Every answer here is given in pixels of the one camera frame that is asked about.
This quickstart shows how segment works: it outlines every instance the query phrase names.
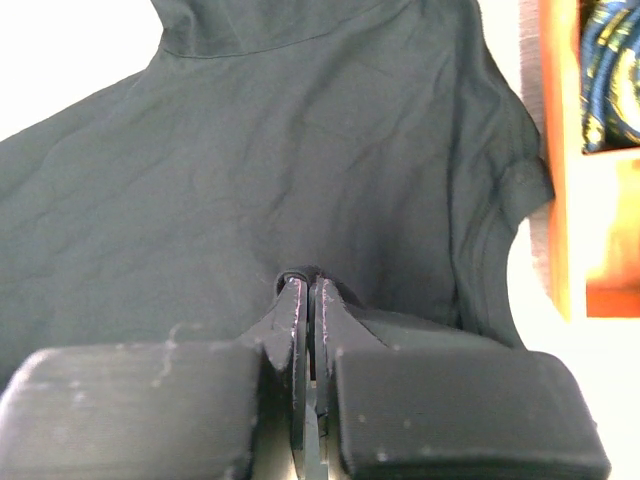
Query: t-shirt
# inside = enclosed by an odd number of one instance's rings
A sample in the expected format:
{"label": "t-shirt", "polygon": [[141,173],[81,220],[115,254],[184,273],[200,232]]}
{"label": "t-shirt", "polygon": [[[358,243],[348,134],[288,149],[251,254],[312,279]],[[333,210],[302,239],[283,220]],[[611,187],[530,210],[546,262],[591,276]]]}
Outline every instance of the t-shirt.
{"label": "t-shirt", "polygon": [[522,346],[507,256],[553,189],[475,0],[153,3],[147,69],[0,143],[0,383],[43,347],[236,338],[298,265]]}

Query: white surface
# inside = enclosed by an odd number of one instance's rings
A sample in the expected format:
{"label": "white surface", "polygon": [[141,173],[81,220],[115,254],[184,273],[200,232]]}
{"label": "white surface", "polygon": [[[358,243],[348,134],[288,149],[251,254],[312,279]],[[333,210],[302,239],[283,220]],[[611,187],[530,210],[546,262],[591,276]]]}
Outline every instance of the white surface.
{"label": "white surface", "polygon": [[[520,93],[518,3],[480,3],[487,42]],[[0,139],[144,69],[160,33],[148,0],[0,2]],[[577,377],[614,463],[612,478],[640,478],[640,322],[565,325],[533,270],[529,228],[525,221],[509,261],[518,329],[529,348],[557,355]]]}

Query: wrinkled fabric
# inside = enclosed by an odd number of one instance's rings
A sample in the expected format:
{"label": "wrinkled fabric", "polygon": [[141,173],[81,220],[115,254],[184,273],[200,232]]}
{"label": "wrinkled fabric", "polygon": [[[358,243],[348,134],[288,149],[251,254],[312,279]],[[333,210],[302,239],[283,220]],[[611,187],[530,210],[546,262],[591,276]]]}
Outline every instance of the wrinkled fabric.
{"label": "wrinkled fabric", "polygon": [[522,346],[507,256],[553,191],[475,1],[153,2],[146,70],[0,143],[0,381],[42,347],[235,338],[297,265]]}

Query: shirt collar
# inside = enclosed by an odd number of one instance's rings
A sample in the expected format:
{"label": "shirt collar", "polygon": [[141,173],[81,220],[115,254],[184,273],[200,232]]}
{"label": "shirt collar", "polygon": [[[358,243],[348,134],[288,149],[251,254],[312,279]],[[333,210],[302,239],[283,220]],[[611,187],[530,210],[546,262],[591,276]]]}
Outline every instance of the shirt collar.
{"label": "shirt collar", "polygon": [[220,57],[283,47],[334,30],[385,0],[151,0],[176,55]]}

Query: blue patterned fabric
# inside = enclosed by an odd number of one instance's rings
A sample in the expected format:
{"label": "blue patterned fabric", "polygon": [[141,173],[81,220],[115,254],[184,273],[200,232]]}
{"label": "blue patterned fabric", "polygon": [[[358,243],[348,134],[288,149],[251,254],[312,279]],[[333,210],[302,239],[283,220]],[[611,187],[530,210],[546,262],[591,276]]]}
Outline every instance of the blue patterned fabric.
{"label": "blue patterned fabric", "polygon": [[600,0],[582,36],[583,148],[640,144],[640,7]]}

